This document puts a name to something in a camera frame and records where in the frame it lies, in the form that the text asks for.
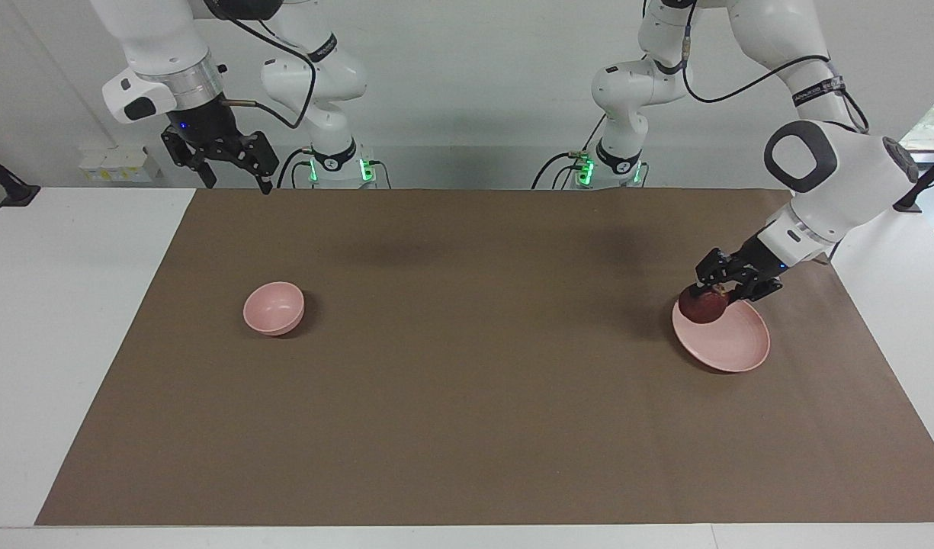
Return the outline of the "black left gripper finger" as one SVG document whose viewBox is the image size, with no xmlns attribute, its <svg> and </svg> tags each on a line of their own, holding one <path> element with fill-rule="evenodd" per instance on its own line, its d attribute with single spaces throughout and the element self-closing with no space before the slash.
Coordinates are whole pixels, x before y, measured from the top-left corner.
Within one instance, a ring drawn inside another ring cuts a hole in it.
<svg viewBox="0 0 934 549">
<path fill-rule="evenodd" d="M 750 279 L 744 284 L 736 284 L 728 292 L 728 305 L 738 301 L 756 302 L 783 288 L 779 278 Z"/>
<path fill-rule="evenodd" d="M 734 257 L 721 248 L 712 249 L 695 267 L 697 287 L 726 284 L 734 278 Z"/>
</svg>

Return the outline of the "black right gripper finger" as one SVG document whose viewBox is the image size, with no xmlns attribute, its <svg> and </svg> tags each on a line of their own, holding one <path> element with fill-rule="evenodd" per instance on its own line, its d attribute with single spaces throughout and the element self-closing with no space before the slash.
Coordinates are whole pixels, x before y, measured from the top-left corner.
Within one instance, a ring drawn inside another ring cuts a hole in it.
<svg viewBox="0 0 934 549">
<path fill-rule="evenodd" d="M 192 150 L 176 130 L 163 130 L 161 142 L 176 166 L 188 168 L 198 174 L 205 188 L 215 188 L 218 178 L 207 163 L 201 147 L 196 146 L 195 151 Z"/>
<path fill-rule="evenodd" d="M 263 195 L 274 190 L 275 171 L 278 170 L 279 158 L 276 156 L 268 137 L 257 131 L 249 135 L 238 136 L 236 162 L 234 165 L 247 172 L 256 181 Z"/>
</svg>

